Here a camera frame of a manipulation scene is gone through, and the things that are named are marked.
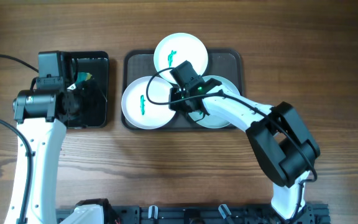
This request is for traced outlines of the white plate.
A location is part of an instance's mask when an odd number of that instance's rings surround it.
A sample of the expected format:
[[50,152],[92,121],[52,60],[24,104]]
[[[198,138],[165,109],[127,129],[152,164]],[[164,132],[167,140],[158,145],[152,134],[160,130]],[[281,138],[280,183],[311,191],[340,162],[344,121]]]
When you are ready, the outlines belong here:
[[[155,105],[146,97],[146,88],[151,76],[134,80],[124,90],[121,108],[125,119],[140,129],[157,129],[166,125],[175,115],[168,105]],[[149,86],[149,98],[155,102],[167,102],[172,85],[155,77]]]
[[[233,84],[233,82],[229,81],[224,77],[220,77],[217,75],[208,75],[203,77],[204,81],[208,81],[211,78],[220,81],[227,89],[229,89],[233,93],[237,95],[241,94],[235,84]],[[188,114],[188,116],[198,125],[203,126],[205,128],[219,129],[230,125],[230,122],[226,121],[225,119],[213,115],[204,115],[202,111],[191,112]]]
[[177,67],[189,61],[198,75],[203,75],[208,67],[208,52],[199,38],[187,33],[174,33],[162,39],[154,51],[156,71]]

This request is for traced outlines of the green yellow sponge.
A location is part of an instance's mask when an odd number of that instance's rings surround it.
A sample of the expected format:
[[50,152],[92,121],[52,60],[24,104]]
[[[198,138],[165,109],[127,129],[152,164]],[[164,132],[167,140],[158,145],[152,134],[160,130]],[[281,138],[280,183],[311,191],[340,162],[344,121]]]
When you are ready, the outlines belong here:
[[77,74],[77,79],[75,81],[75,85],[79,85],[81,82],[85,82],[92,78],[92,74],[87,72],[79,72]]

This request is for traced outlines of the white plate top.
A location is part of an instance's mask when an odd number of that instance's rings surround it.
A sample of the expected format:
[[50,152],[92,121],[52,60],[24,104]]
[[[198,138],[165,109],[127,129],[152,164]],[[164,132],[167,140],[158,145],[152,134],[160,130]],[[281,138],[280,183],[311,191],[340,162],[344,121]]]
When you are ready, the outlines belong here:
[[199,38],[187,33],[174,33],[162,39],[154,51],[156,71],[177,67],[189,61],[198,75],[203,75],[208,67],[208,52]]

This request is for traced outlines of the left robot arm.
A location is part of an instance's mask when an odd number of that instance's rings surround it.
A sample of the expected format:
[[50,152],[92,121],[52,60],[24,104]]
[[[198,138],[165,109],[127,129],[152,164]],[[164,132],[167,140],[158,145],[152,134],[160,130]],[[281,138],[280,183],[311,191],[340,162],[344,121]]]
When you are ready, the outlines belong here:
[[107,120],[106,52],[41,52],[38,61],[38,77],[12,106],[21,136],[6,223],[57,222],[57,170],[67,130],[102,128]]

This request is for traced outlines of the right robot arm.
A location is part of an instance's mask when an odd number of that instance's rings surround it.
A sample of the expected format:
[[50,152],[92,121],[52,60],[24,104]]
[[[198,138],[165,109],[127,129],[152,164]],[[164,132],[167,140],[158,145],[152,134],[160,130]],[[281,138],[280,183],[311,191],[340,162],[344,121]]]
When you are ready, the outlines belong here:
[[314,162],[320,150],[292,105],[256,103],[215,79],[191,91],[172,88],[168,102],[173,110],[201,110],[245,132],[260,168],[273,183],[272,208],[288,223],[296,222],[306,204],[305,185],[318,178]]

